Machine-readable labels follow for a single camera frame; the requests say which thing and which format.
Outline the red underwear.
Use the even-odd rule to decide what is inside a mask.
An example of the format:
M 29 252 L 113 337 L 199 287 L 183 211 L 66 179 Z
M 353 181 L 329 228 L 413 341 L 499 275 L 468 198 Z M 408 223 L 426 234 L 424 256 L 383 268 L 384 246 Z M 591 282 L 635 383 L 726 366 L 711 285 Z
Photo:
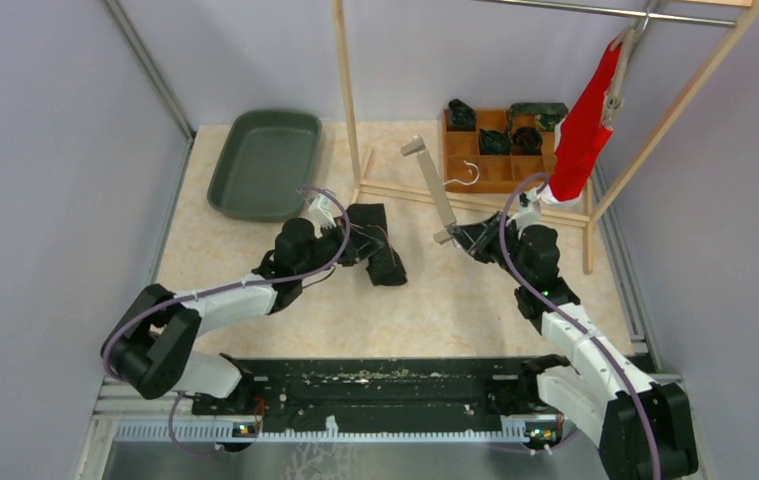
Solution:
M 615 40 L 605 48 L 589 83 L 559 125 L 554 171 L 539 193 L 546 205 L 568 205 L 581 196 L 612 136 L 613 130 L 603 123 L 603 112 L 620 52 L 621 46 Z

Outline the beige clip hanger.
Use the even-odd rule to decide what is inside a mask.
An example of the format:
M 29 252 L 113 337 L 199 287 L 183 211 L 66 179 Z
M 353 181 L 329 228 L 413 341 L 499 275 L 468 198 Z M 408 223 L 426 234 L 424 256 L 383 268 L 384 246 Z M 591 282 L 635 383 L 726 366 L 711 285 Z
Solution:
M 420 135 L 414 135 L 412 140 L 401 148 L 401 154 L 404 157 L 412 155 L 416 157 L 431 199 L 436 206 L 443 229 L 433 235 L 433 240 L 439 245 L 452 243 L 455 247 L 468 251 L 472 246 L 472 239 L 457 223 L 457 217 L 423 138 Z
M 606 91 L 603 112 L 601 114 L 601 124 L 611 129 L 619 110 L 623 105 L 622 89 L 629 67 L 630 58 L 637 45 L 645 33 L 651 13 L 651 2 L 649 2 L 643 12 L 643 15 L 634 20 L 626 27 L 619 36 L 614 40 L 611 50 L 618 51 L 617 63 L 612 76 L 611 84 Z

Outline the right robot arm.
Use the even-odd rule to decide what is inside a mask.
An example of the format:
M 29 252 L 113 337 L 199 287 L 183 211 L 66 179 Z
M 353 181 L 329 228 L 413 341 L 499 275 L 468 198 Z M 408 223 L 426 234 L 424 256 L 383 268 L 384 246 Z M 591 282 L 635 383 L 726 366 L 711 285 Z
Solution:
M 453 241 L 474 260 L 494 263 L 519 285 L 518 309 L 559 354 L 525 364 L 518 398 L 531 412 L 549 406 L 596 446 L 611 479 L 681 479 L 699 458 L 689 399 L 637 367 L 590 319 L 561 276 L 555 229 L 523 228 L 497 213 L 454 226 Z

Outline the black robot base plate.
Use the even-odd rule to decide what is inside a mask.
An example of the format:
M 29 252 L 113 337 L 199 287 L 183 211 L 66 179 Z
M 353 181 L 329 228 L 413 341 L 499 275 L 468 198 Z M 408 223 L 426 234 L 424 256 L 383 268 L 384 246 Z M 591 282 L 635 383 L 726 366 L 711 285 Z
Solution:
M 246 415 L 235 433 L 496 433 L 512 416 L 553 415 L 533 393 L 544 357 L 234 360 L 242 378 L 217 399 L 191 393 L 198 416 Z

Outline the black striped garment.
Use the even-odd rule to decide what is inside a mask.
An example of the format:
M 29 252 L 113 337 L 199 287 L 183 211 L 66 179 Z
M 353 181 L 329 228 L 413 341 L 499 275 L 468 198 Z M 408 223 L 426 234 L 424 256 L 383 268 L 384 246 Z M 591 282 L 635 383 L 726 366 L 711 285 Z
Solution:
M 407 273 L 400 255 L 392 247 L 385 206 L 382 203 L 354 203 L 348 206 L 351 226 L 366 226 L 379 238 L 379 250 L 367 260 L 366 272 L 374 286 L 402 286 Z

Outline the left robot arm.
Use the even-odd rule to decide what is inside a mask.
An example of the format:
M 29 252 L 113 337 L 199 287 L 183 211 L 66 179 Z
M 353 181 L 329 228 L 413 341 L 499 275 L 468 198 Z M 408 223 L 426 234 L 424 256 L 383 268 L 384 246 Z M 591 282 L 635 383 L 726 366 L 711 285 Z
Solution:
M 104 342 L 103 366 L 144 399 L 203 394 L 243 413 L 255 399 L 253 384 L 226 356 L 195 351 L 198 338 L 277 313 L 302 294 L 306 278 L 361 263 L 387 246 L 378 227 L 352 225 L 348 217 L 321 228 L 289 220 L 259 266 L 231 284 L 184 293 L 158 283 L 143 288 Z

